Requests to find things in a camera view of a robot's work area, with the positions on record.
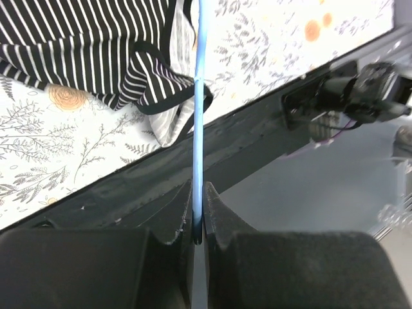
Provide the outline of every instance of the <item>gray leaf print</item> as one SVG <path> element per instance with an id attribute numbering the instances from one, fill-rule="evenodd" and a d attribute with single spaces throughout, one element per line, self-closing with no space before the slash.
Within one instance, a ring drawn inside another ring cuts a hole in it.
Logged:
<path id="1" fill-rule="evenodd" d="M 257 70 L 266 64 L 269 37 L 263 30 L 258 30 L 245 14 L 239 14 L 233 27 L 224 40 L 227 45 L 218 46 L 215 53 L 226 66 L 233 58 L 241 59 L 241 70 L 246 75 L 244 83 L 249 84 L 256 77 Z"/>
<path id="2" fill-rule="evenodd" d="M 258 1 L 259 0 L 219 0 L 215 14 L 216 16 L 225 15 L 226 13 L 236 14 L 241 8 L 250 8 L 256 5 Z"/>
<path id="3" fill-rule="evenodd" d="M 370 25 L 369 19 L 360 19 L 359 17 L 353 17 L 343 21 L 340 25 L 335 27 L 335 31 L 338 31 L 340 35 L 350 34 L 354 36 L 358 31 L 365 30 Z"/>
<path id="4" fill-rule="evenodd" d="M 151 130 L 143 130 L 142 133 L 145 133 L 145 134 L 148 134 L 148 135 L 151 135 L 151 136 L 156 137 L 155 132 L 153 132 L 153 131 L 151 131 Z"/>
<path id="5" fill-rule="evenodd" d="M 266 95 L 268 92 L 272 91 L 273 89 L 276 89 L 287 82 L 290 82 L 291 80 L 295 79 L 296 76 L 293 75 L 285 75 L 283 72 L 273 72 L 270 74 L 270 81 L 269 83 L 264 82 L 264 81 L 259 81 L 257 84 L 261 88 L 260 92 L 254 97 L 254 98 L 259 98 L 262 95 Z"/>
<path id="6" fill-rule="evenodd" d="M 379 5 L 379 10 L 378 10 L 377 18 L 382 17 L 382 15 L 384 14 L 385 9 L 387 9 L 389 6 L 390 6 L 392 9 L 394 9 L 394 7 L 395 7 L 395 2 L 394 2 L 393 0 L 383 0 L 383 1 L 381 2 L 381 4 Z"/>
<path id="7" fill-rule="evenodd" d="M 99 162 L 99 161 L 103 161 L 106 159 L 103 156 L 93 156 L 93 152 L 96 149 L 100 147 L 104 147 L 106 145 L 115 146 L 115 141 L 110 139 L 110 137 L 113 137 L 117 134 L 124 135 L 126 133 L 124 131 L 125 127 L 127 127 L 130 124 L 142 122 L 143 120 L 144 120 L 144 115 L 141 114 L 141 112 L 139 111 L 134 111 L 131 115 L 131 118 L 129 118 L 127 114 L 122 115 L 117 120 L 116 126 L 110 131 L 105 130 L 104 125 L 101 124 L 99 127 L 100 134 L 98 136 L 98 140 L 95 143 L 91 143 L 86 137 L 83 142 L 83 151 L 80 154 L 81 161 L 80 161 L 79 166 L 77 167 L 75 177 L 74 177 L 74 182 L 76 182 L 76 177 L 80 169 L 94 162 Z"/>
<path id="8" fill-rule="evenodd" d="M 13 201 L 30 203 L 42 190 L 50 191 L 63 183 L 68 175 L 66 166 L 50 173 L 45 167 L 31 168 L 30 172 L 15 175 L 13 185 L 0 183 L 0 199 L 15 196 Z"/>
<path id="9" fill-rule="evenodd" d="M 69 155 L 75 126 L 62 124 L 48 132 L 40 120 L 43 110 L 35 102 L 13 104 L 0 118 L 0 160 L 14 154 L 27 162 L 47 162 L 49 156 Z"/>
<path id="10" fill-rule="evenodd" d="M 124 158 L 120 157 L 120 159 L 125 163 L 125 164 L 130 164 L 137 159 L 148 155 L 149 153 L 152 153 L 156 149 L 158 149 L 158 145 L 151 145 L 151 144 L 140 144 L 140 145 L 131 145 L 131 144 L 125 144 L 126 148 L 130 150 L 134 155 L 137 155 L 136 158 Z"/>
<path id="11" fill-rule="evenodd" d="M 289 53 L 285 57 L 285 65 L 283 66 L 284 69 L 288 70 L 293 68 L 294 64 L 299 60 L 300 56 L 296 53 Z"/>
<path id="12" fill-rule="evenodd" d="M 12 91 L 12 79 L 8 79 L 7 77 L 0 75 L 0 85 L 7 94 L 7 97 L 14 101 L 13 91 Z"/>
<path id="13" fill-rule="evenodd" d="M 215 97 L 220 97 L 225 93 L 226 85 L 234 79 L 233 72 L 223 72 L 217 74 L 214 80 L 205 80 L 205 83 L 211 88 Z"/>

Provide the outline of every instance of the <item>blue cable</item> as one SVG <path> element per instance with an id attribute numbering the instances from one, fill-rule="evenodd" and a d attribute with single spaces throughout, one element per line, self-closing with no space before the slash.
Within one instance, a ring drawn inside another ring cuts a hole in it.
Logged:
<path id="1" fill-rule="evenodd" d="M 202 193 L 203 193 L 203 100 L 205 80 L 205 54 L 207 27 L 209 25 L 208 5 L 211 0 L 199 0 L 198 48 L 196 52 L 196 73 L 194 76 L 194 133 L 193 133 L 193 239 L 196 244 L 202 239 Z"/>

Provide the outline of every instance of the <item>botanical pattern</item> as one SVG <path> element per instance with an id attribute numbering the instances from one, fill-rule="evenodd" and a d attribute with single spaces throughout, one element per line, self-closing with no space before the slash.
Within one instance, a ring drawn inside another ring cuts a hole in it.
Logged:
<path id="1" fill-rule="evenodd" d="M 212 2 L 205 80 L 214 103 L 205 122 L 392 27 L 393 0 Z M 192 22 L 197 29 L 196 1 Z M 134 106 L 114 112 L 83 91 L 39 91 L 0 76 L 0 229 L 159 147 Z"/>

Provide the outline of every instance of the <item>striped fabric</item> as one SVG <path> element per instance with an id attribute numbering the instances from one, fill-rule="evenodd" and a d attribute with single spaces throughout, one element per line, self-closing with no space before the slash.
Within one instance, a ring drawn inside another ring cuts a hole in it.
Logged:
<path id="1" fill-rule="evenodd" d="M 171 68 L 171 33 L 179 12 L 189 27 L 182 31 L 193 32 L 190 7 L 191 0 L 1 0 L 0 74 L 39 89 L 84 90 L 114 110 L 129 103 L 146 115 L 174 109 L 168 124 L 176 124 L 194 81 Z M 189 114 L 182 136 L 192 126 Z"/>

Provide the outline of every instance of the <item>gray surface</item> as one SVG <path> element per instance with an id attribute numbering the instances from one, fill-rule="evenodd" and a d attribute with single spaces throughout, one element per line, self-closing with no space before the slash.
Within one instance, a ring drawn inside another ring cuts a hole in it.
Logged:
<path id="1" fill-rule="evenodd" d="M 204 242 L 194 251 L 192 309 L 207 309 L 207 285 Z"/>
<path id="2" fill-rule="evenodd" d="M 392 154 L 396 127 L 377 124 L 341 135 L 328 147 L 278 159 L 221 194 L 258 230 L 359 230 L 397 204 Z"/>
<path id="3" fill-rule="evenodd" d="M 395 27 L 402 26 L 411 22 L 412 0 L 395 0 L 394 24 Z"/>

